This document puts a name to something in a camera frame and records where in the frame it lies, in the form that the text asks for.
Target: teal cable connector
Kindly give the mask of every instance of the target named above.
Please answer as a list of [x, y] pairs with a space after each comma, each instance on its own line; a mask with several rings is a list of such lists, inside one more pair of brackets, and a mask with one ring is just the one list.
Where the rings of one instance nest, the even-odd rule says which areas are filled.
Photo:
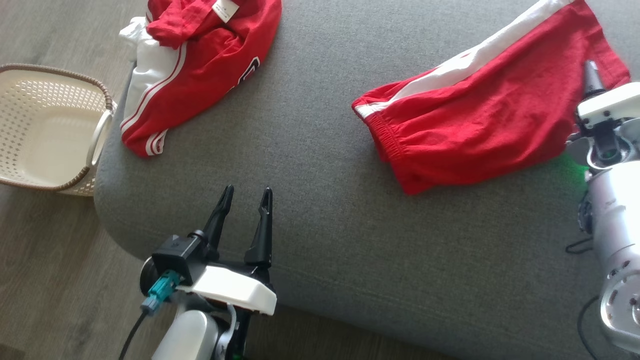
[[180, 283], [180, 274], [173, 270], [167, 270], [160, 279], [149, 289], [149, 296], [142, 302], [140, 309], [152, 316], [160, 308], [162, 303], [174, 291]]

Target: white label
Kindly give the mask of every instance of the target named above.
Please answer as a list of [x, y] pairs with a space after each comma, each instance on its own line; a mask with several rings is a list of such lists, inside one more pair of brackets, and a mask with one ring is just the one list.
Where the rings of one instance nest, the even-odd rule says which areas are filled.
[[231, 0], [216, 0], [216, 3], [213, 4], [212, 9], [215, 11], [218, 16], [222, 19], [222, 21], [227, 23], [231, 16], [233, 16], [240, 6], [236, 5]]

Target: gray sofa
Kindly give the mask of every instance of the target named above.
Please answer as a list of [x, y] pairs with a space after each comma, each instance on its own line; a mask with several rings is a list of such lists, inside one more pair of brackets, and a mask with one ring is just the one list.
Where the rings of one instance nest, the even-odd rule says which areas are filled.
[[[269, 185], [280, 303], [460, 359], [586, 359], [575, 322], [600, 272], [593, 254], [563, 252], [582, 236], [580, 169], [560, 157], [409, 197], [350, 108], [476, 45], [534, 2], [285, 0], [263, 66], [169, 131], [164, 154], [137, 158], [114, 128], [96, 184], [101, 220], [143, 259], [168, 235], [201, 227], [234, 184], [221, 253], [241, 259]], [[637, 5], [590, 5], [640, 74]], [[585, 322], [589, 342], [603, 359], [621, 358], [595, 316]]]

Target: laundry basket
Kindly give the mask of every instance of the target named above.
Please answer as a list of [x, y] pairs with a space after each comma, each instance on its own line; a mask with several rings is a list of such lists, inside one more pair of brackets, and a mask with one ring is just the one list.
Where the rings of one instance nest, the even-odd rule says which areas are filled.
[[0, 183], [92, 196], [115, 104], [104, 85], [35, 65], [0, 67]]

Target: basket rim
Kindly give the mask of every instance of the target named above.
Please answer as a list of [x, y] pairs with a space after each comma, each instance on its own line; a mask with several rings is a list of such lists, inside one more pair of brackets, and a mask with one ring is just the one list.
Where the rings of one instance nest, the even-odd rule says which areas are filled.
[[[109, 94], [109, 90], [107, 90], [106, 86], [104, 86], [104, 84], [102, 82], [100, 82], [99, 80], [96, 80], [96, 79], [91, 78], [89, 76], [78, 74], [76, 72], [71, 72], [71, 71], [62, 70], [62, 69], [56, 69], [54, 67], [48, 67], [48, 66], [42, 66], [42, 65], [11, 63], [11, 64], [6, 64], [6, 65], [0, 66], [0, 73], [5, 72], [5, 71], [9, 71], [9, 70], [28, 70], [28, 71], [46, 72], [46, 73], [49, 73], [49, 74], [66, 76], [68, 78], [73, 78], [73, 79], [76, 79], [76, 80], [84, 81], [85, 83], [89, 83], [91, 85], [95, 85], [104, 94], [104, 100], [105, 100], [104, 107], [107, 110], [113, 112], [113, 98], [111, 97], [111, 94]], [[51, 191], [51, 192], [60, 192], [60, 191], [63, 191], [63, 190], [68, 190], [68, 189], [74, 187], [75, 185], [78, 185], [84, 179], [84, 177], [89, 173], [89, 170], [91, 170], [90, 167], [84, 166], [82, 168], [82, 170], [80, 170], [78, 175], [76, 175], [69, 182], [67, 182], [65, 184], [62, 184], [62, 185], [59, 185], [59, 186], [40, 186], [40, 185], [24, 184], [24, 183], [18, 183], [16, 181], [11, 181], [11, 180], [1, 179], [1, 178], [0, 178], [0, 184], [15, 186], [15, 187], [18, 187], [18, 188], [32, 189], [32, 190], [43, 190], [43, 191]]]

